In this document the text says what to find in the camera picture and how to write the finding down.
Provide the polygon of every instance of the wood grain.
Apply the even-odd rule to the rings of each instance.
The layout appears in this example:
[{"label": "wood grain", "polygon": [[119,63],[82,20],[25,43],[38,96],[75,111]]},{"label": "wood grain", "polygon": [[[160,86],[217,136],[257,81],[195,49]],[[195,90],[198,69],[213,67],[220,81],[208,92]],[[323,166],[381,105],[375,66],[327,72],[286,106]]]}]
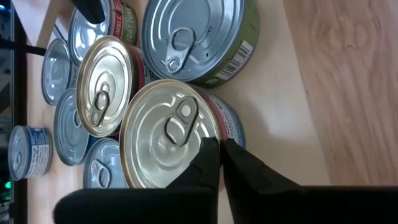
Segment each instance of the wood grain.
[{"label": "wood grain", "polygon": [[397,3],[284,4],[332,184],[397,184]]}]

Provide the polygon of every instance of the tin can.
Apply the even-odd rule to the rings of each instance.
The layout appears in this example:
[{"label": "tin can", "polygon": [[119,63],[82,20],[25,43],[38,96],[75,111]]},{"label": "tin can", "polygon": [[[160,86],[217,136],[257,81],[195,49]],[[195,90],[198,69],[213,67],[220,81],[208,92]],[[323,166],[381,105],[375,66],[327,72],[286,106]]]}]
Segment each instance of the tin can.
[{"label": "tin can", "polygon": [[90,136],[81,125],[76,110],[76,89],[67,89],[54,116],[54,143],[59,158],[68,166],[81,164],[96,140],[98,138]]},{"label": "tin can", "polygon": [[75,8],[69,26],[69,51],[73,63],[80,66],[83,57],[95,40],[104,35],[113,35],[135,44],[137,41],[137,19],[135,12],[120,0],[101,0],[105,21],[91,24]]},{"label": "tin can", "polygon": [[127,184],[168,186],[189,166],[205,137],[233,138],[245,146],[237,114],[220,98],[176,80],[145,86],[121,123],[119,144]]},{"label": "tin can", "polygon": [[127,188],[116,140],[103,138],[92,145],[85,163],[83,188]]},{"label": "tin can", "polygon": [[16,126],[8,145],[8,166],[13,180],[44,175],[50,169],[52,143],[46,128]]},{"label": "tin can", "polygon": [[67,43],[53,40],[45,55],[42,67],[42,94],[50,105],[57,105],[62,93],[76,87],[78,67],[70,60]]},{"label": "tin can", "polygon": [[78,72],[76,105],[81,123],[94,137],[119,131],[130,99],[145,83],[143,61],[137,49],[113,36],[98,39]]},{"label": "tin can", "polygon": [[213,88],[243,68],[259,30],[255,0],[153,0],[146,7],[141,42],[159,78]]}]

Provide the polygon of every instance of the green can label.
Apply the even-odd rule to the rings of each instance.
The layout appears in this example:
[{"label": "green can label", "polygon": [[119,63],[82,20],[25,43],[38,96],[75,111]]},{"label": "green can label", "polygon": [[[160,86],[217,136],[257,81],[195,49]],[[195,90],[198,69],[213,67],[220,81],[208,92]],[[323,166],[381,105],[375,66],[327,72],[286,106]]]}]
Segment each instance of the green can label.
[{"label": "green can label", "polygon": [[137,41],[137,21],[133,10],[113,0],[114,28],[112,35],[131,44]]},{"label": "green can label", "polygon": [[242,23],[232,46],[223,57],[222,62],[208,75],[204,75],[192,82],[204,88],[214,88],[225,83],[237,74],[257,45],[260,34],[260,15],[256,1],[245,0]]}]

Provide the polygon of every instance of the black device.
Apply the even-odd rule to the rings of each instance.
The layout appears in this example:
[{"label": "black device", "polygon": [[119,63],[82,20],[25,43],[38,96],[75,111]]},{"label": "black device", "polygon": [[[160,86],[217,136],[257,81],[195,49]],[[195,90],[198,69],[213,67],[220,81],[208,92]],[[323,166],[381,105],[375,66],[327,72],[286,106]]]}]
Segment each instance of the black device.
[{"label": "black device", "polygon": [[235,223],[397,223],[398,189],[304,187],[232,139],[202,139],[166,189],[84,189],[58,202],[62,223],[217,223],[220,166]]}]

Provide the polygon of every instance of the white label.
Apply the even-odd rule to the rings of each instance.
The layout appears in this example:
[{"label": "white label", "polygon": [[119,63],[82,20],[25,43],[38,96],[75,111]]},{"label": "white label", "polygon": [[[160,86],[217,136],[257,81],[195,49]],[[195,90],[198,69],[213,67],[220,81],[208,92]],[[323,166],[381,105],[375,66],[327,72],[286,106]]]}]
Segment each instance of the white label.
[{"label": "white label", "polygon": [[32,146],[32,160],[26,178],[44,174],[50,157],[48,144]]},{"label": "white label", "polygon": [[222,71],[220,71],[216,76],[224,80],[230,79],[243,67],[252,52],[253,47],[244,40],[234,58],[232,58],[229,64],[225,66],[225,68],[222,69]]},{"label": "white label", "polygon": [[239,135],[239,133],[242,133],[243,130],[239,127],[238,124],[235,123],[234,116],[231,114],[230,110],[227,108],[227,106],[222,102],[218,97],[213,96],[213,95],[208,95],[209,99],[214,103],[214,105],[217,107],[218,111],[221,114],[221,117],[223,118],[226,133],[227,133],[227,138],[234,139],[240,146],[243,145],[243,137]]}]

